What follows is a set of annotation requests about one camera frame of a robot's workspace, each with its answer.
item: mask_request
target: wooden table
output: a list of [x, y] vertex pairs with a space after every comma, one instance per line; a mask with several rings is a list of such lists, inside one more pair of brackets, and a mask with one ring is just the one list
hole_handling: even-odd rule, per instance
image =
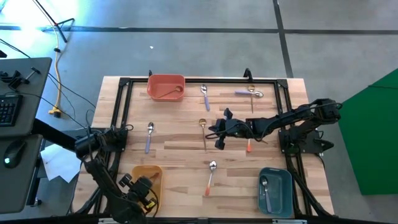
[[[108, 128], [111, 123], [116, 92], [120, 77], [104, 77], [93, 120], [93, 127]], [[288, 79], [292, 107], [308, 103], [304, 80]], [[158, 217], [225, 217], [269, 218], [257, 208], [258, 173], [263, 167], [286, 169], [280, 153], [277, 131], [264, 138], [265, 142], [251, 141], [252, 153], [246, 153], [247, 139], [226, 138], [224, 151], [214, 147], [215, 140], [206, 140], [204, 150], [200, 118], [207, 120], [206, 127], [223, 118], [229, 108], [234, 118], [271, 117], [277, 113], [274, 88], [270, 84], [258, 84], [256, 90], [263, 98], [253, 98], [251, 113], [250, 97], [236, 96], [235, 90], [245, 90], [245, 84], [206, 84], [210, 111], [207, 112], [199, 83], [187, 83], [181, 102], [155, 102], [147, 95], [146, 83], [135, 83], [132, 89], [127, 124], [129, 132], [126, 150], [122, 153], [118, 178], [131, 173], [136, 165], [158, 165], [164, 170], [162, 206]], [[119, 112], [120, 124], [122, 110]], [[147, 125], [152, 121], [150, 153], [145, 154]], [[333, 213], [325, 171], [319, 158], [304, 154], [303, 164], [308, 188], [330, 213]], [[217, 162], [209, 196], [204, 196], [211, 160]], [[73, 200], [77, 210], [96, 188], [91, 175], [82, 166]], [[304, 212], [302, 193], [298, 189], [300, 208]]]

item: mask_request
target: computer mouse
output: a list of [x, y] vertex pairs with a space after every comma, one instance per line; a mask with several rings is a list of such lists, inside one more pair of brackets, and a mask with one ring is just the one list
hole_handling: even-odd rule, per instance
[[3, 163], [6, 168], [12, 169], [18, 166], [24, 153], [26, 142], [18, 139], [8, 145], [5, 153]]

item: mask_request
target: yellow cable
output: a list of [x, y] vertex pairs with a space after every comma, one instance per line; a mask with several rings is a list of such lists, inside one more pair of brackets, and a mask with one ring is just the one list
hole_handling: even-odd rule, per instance
[[[35, 2], [35, 0], [32, 0], [33, 3], [40, 9], [42, 14], [45, 16], [45, 18], [48, 20], [50, 23], [52, 30], [54, 31], [54, 34], [57, 38], [57, 46], [56, 48], [59, 49], [59, 39], [58, 39], [58, 34], [57, 31], [55, 30], [51, 20], [47, 17], [47, 15], [44, 13], [44, 11], [39, 7], [39, 5]], [[55, 52], [55, 63], [54, 63], [54, 68], [55, 68], [55, 73], [57, 74], [57, 79], [58, 79], [58, 93], [57, 93], [57, 100], [55, 102], [55, 107], [52, 108], [52, 110], [49, 111], [50, 114], [52, 114], [54, 111], [59, 111], [59, 104], [60, 104], [60, 99], [61, 99], [61, 76], [58, 71], [58, 52]]]

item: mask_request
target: red bowl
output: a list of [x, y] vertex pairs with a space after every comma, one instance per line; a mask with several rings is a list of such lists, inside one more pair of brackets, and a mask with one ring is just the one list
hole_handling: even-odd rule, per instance
[[148, 78], [147, 93], [155, 101], [180, 101], [184, 96], [185, 78], [177, 74], [153, 74]]

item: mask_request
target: concrete floor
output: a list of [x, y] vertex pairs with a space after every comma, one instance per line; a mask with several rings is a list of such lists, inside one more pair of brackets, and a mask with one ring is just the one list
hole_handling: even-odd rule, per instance
[[[47, 25], [34, 5], [15, 10], [9, 1], [0, 23], [24, 24], [23, 31], [0, 31], [0, 38], [31, 57], [53, 57], [51, 32], [29, 29]], [[41, 1], [55, 20], [74, 17], [77, 26], [194, 27], [276, 29], [272, 0], [74, 0]], [[395, 0], [279, 0], [285, 29], [398, 29]], [[62, 83], [96, 102], [104, 75], [181, 73], [186, 76], [240, 77], [246, 67], [255, 77], [286, 77], [278, 34], [67, 32], [70, 42], [59, 63]], [[328, 97], [345, 101], [398, 67], [397, 35], [286, 35], [294, 77], [304, 78], [310, 100]], [[23, 55], [2, 46], [9, 58]], [[90, 106], [65, 92], [85, 123]], [[44, 98], [55, 101], [56, 88], [48, 81]], [[79, 128], [70, 119], [55, 119], [40, 104], [37, 117], [61, 130]], [[72, 109], [66, 100], [62, 108]], [[345, 218], [398, 223], [398, 195], [364, 197], [358, 185], [338, 125], [323, 126], [325, 139], [335, 147], [325, 153], [326, 176], [335, 213]], [[43, 205], [0, 220], [47, 217], [66, 213], [73, 184], [43, 181]]]

